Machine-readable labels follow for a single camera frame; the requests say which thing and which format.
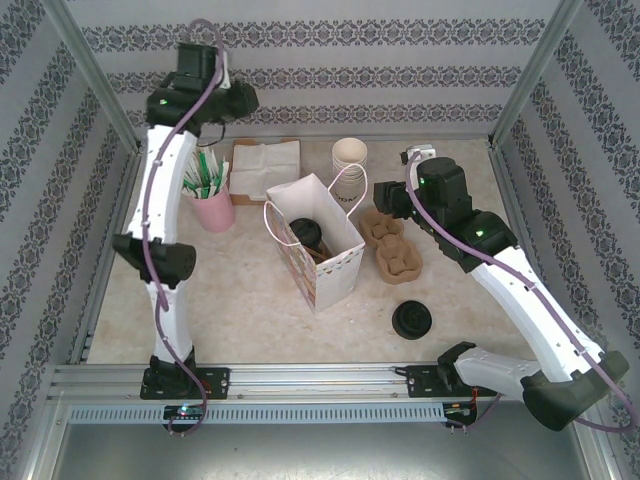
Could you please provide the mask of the aluminium side frame rail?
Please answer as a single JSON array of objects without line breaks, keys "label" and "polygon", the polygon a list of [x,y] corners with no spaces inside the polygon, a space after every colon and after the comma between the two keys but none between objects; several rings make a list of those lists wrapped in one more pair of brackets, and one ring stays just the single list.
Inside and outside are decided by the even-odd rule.
[{"label": "aluminium side frame rail", "polygon": [[543,284],[546,285],[544,270],[540,268],[529,224],[527,223],[526,216],[523,213],[522,198],[514,185],[513,179],[510,175],[510,170],[505,163],[502,152],[494,149],[491,145],[488,145],[487,153],[496,178],[498,190],[509,225],[518,238],[520,248],[524,251],[526,258],[532,266],[532,270]]},{"label": "aluminium side frame rail", "polygon": [[137,181],[140,150],[118,156],[102,187],[97,210],[81,249],[81,266],[74,277],[73,296],[67,305],[68,339],[63,343],[61,364],[86,361],[107,292],[115,253],[111,242],[123,226],[129,200]]}]

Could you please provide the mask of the animal print paper gift bag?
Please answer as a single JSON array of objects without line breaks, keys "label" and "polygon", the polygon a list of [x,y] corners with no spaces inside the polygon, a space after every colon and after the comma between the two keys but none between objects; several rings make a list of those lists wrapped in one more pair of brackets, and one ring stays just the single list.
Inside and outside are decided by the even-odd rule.
[{"label": "animal print paper gift bag", "polygon": [[[279,255],[313,312],[323,311],[346,298],[354,289],[365,240],[333,197],[332,187],[313,173],[266,192],[263,221],[275,240]],[[298,219],[315,221],[329,257],[315,262],[290,228]]]}]

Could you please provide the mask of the aluminium frame post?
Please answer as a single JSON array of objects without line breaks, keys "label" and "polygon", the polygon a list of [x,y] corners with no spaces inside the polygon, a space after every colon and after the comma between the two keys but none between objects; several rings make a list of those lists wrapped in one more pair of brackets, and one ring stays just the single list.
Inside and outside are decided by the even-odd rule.
[{"label": "aluminium frame post", "polygon": [[583,0],[559,0],[493,131],[488,136],[491,148],[501,144],[507,137],[582,3]]},{"label": "aluminium frame post", "polygon": [[92,52],[83,32],[72,16],[65,0],[40,0],[43,8],[64,41],[89,87],[105,110],[124,145],[134,150],[140,141],[124,109]]}]

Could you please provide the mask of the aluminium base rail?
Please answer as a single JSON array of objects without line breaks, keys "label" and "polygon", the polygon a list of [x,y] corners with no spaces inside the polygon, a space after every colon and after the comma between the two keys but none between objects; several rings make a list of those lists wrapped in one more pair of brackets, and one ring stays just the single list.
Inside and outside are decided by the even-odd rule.
[{"label": "aluminium base rail", "polygon": [[[403,377],[387,363],[230,364],[229,403],[404,402]],[[61,365],[46,392],[68,403],[138,402],[142,364]]]}]

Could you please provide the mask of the brown cardboard cup carrier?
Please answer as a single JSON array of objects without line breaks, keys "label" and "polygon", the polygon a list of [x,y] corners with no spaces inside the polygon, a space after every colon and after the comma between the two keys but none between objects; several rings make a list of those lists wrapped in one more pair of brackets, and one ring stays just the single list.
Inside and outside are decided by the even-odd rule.
[{"label": "brown cardboard cup carrier", "polygon": [[422,256],[415,244],[405,238],[400,220],[370,208],[362,214],[359,229],[366,245],[374,249],[378,273],[385,283],[399,285],[420,276]]}]

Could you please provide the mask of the pink straw holder cup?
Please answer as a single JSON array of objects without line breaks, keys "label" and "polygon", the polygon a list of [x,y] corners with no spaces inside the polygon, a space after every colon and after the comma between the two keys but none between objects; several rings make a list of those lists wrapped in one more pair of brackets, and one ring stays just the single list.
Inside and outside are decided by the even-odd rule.
[{"label": "pink straw holder cup", "polygon": [[235,223],[236,215],[227,187],[207,199],[190,198],[201,227],[211,233],[222,233]]}]

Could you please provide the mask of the stack of white paper cups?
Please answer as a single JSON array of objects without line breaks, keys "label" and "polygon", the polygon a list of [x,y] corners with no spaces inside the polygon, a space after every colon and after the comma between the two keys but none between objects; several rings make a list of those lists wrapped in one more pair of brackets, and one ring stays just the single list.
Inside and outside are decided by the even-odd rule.
[{"label": "stack of white paper cups", "polygon": [[357,138],[342,138],[332,147],[333,176],[329,190],[344,208],[355,206],[367,190],[368,149]]}]

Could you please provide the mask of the aluminium back frame rail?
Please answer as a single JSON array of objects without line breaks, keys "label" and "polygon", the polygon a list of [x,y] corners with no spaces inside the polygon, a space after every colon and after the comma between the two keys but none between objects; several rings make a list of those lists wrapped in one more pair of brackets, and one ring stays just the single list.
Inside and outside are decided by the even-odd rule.
[{"label": "aluminium back frame rail", "polygon": [[301,142],[334,142],[341,138],[354,137],[364,142],[375,141],[399,141],[409,142],[412,144],[428,143],[429,141],[463,141],[463,140],[488,140],[489,134],[474,134],[474,133],[422,133],[422,134],[407,134],[407,135],[364,135],[364,134],[342,134],[342,135],[306,135],[306,136],[263,136],[263,137],[225,137],[223,140],[217,143],[219,145],[231,145],[234,142],[246,143],[246,144],[261,144],[261,143],[278,143],[281,141],[301,141]]}]

